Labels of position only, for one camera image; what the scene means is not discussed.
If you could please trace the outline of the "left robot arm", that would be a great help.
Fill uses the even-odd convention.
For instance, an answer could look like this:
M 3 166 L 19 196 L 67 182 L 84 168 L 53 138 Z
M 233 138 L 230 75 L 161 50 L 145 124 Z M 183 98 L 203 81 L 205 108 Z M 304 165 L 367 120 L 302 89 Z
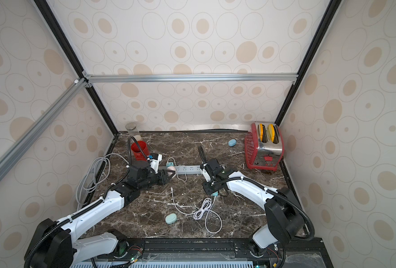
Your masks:
M 175 171 L 159 168 L 160 154 L 145 155 L 144 160 L 131 160 L 126 174 L 111 184 L 105 194 L 79 211 L 57 221 L 42 221 L 24 256 L 26 268 L 70 268 L 98 255 L 110 254 L 121 243 L 115 231 L 82 239 L 81 236 L 109 215 L 123 209 L 143 190 L 166 185 Z

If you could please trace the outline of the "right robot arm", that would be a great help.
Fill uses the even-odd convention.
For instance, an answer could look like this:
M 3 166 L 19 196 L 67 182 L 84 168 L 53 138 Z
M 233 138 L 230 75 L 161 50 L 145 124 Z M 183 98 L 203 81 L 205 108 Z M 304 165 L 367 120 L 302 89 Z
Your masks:
M 215 158 L 207 159 L 202 146 L 198 147 L 198 152 L 202 161 L 200 168 L 205 177 L 202 185 L 206 194 L 211 195 L 225 189 L 246 197 L 265 211 L 267 224 L 258 229 L 249 242 L 253 256 L 262 257 L 264 250 L 274 243 L 285 246 L 294 239 L 311 241 L 315 237 L 315 227 L 310 217 L 288 188 L 272 188 L 236 169 L 224 168 Z

